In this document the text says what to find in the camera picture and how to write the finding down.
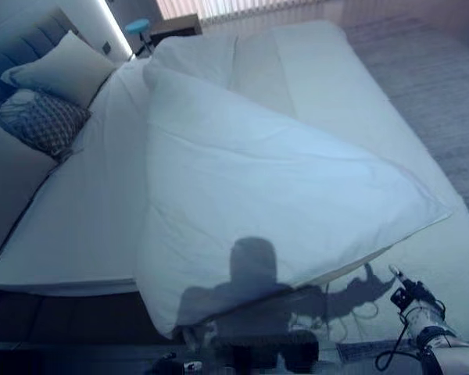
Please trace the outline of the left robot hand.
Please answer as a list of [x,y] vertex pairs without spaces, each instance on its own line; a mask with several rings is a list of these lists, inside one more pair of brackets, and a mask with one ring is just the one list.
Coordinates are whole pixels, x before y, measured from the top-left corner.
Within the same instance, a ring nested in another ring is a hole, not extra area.
[[156,361],[152,366],[152,374],[200,374],[203,368],[201,361],[179,362],[177,355],[171,352]]

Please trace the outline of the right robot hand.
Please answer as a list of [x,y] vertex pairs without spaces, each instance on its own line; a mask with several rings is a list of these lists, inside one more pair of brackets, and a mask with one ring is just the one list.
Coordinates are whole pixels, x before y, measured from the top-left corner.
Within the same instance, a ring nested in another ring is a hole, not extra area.
[[410,336],[416,338],[429,327],[445,327],[446,310],[426,286],[421,281],[411,280],[394,265],[388,268],[401,283],[390,300],[398,308],[402,324]]

